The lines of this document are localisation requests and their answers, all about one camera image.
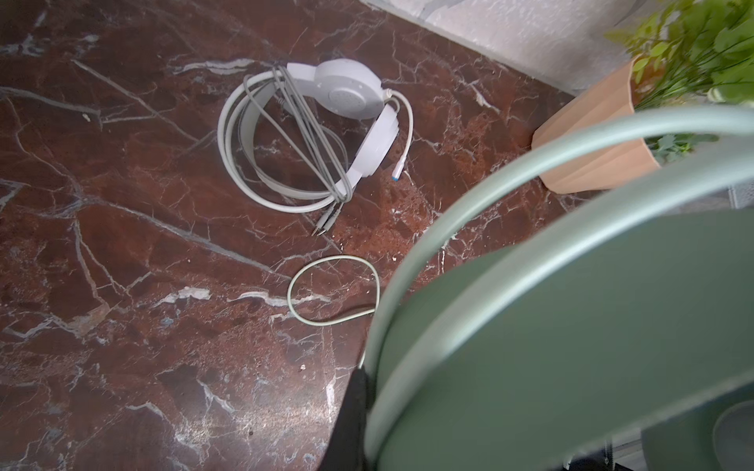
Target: ear cushion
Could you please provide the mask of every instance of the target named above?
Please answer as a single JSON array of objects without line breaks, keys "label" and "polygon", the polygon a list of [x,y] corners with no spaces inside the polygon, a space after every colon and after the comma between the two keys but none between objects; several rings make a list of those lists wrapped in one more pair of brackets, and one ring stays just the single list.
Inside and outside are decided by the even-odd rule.
[{"label": "ear cushion", "polygon": [[362,176],[372,175],[398,136],[398,115],[392,106],[385,105],[364,141],[356,152],[351,169]]}]

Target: plant pot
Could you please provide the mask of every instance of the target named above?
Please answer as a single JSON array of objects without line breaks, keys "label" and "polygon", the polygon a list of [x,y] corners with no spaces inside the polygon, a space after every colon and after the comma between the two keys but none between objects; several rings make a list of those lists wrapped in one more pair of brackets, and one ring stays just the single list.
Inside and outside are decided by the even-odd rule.
[{"label": "plant pot", "polygon": [[[534,132],[532,149],[564,134],[634,113],[633,61],[577,96]],[[574,159],[540,175],[555,193],[606,190],[660,168],[644,139],[613,145]]]}]

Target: brown marble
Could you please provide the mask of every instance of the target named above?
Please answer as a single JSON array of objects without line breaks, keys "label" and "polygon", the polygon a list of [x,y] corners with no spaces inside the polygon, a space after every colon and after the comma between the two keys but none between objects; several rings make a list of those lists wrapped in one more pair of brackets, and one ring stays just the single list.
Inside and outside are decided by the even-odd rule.
[{"label": "brown marble", "polygon": [[[569,99],[351,0],[10,0],[0,26],[2,469],[314,469],[369,319],[298,323],[283,306],[290,277],[343,252],[387,283],[426,227]],[[331,233],[311,237],[316,215],[233,186],[214,130],[245,72],[335,57],[410,98],[415,143],[409,178],[390,179],[394,145]],[[363,124],[323,119],[355,150]],[[262,160],[290,159],[264,126]],[[524,185],[418,284],[575,203]],[[373,296],[347,262],[296,293],[323,318]]]}]

